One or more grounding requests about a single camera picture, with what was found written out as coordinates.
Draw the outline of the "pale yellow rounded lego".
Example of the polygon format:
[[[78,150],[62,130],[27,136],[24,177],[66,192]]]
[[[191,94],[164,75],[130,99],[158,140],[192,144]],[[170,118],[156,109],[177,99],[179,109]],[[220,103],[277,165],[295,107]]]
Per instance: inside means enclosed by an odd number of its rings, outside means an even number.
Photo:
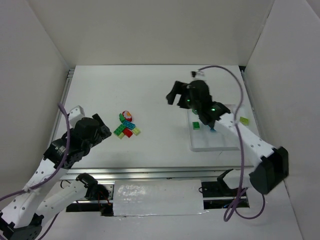
[[[248,126],[250,124],[250,120],[243,116],[239,118],[239,122],[242,123],[244,126]]]

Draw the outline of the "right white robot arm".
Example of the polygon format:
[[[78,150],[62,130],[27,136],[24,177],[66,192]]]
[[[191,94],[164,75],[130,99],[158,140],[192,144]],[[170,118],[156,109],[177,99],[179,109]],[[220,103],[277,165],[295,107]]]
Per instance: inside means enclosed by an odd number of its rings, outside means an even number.
[[[276,148],[263,141],[240,122],[235,113],[221,102],[213,101],[209,87],[203,80],[190,83],[176,81],[166,96],[169,105],[174,103],[183,109],[196,112],[199,120],[206,126],[222,134],[240,150],[243,157],[253,165],[248,173],[250,186],[267,195],[289,175],[289,153],[284,147]]]

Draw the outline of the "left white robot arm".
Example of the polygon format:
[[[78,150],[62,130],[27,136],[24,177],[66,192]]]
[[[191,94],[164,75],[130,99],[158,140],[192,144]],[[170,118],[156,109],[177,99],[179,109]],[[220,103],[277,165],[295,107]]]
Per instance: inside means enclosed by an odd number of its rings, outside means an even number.
[[[109,191],[88,173],[79,174],[60,192],[46,196],[75,163],[111,134],[98,114],[77,116],[67,132],[51,142],[24,188],[1,210],[0,238],[34,240],[43,226],[72,202],[83,198],[107,200]]]

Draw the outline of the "green 2x3 lego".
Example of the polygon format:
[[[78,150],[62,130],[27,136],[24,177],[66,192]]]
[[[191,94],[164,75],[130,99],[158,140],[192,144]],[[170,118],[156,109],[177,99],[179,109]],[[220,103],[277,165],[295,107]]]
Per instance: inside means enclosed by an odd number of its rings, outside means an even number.
[[[123,130],[125,129],[126,127],[123,125],[123,124],[120,124],[114,131],[113,133],[116,135],[116,136],[119,136]]]
[[[192,122],[192,128],[194,131],[199,130],[201,128],[200,123],[198,121]]]

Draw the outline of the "pale yellow square lego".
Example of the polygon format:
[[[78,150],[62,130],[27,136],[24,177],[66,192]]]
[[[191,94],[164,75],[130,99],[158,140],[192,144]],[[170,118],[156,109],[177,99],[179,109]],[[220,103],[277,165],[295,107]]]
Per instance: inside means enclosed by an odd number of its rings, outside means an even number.
[[[131,131],[135,136],[138,136],[141,133],[138,127],[133,128]]]

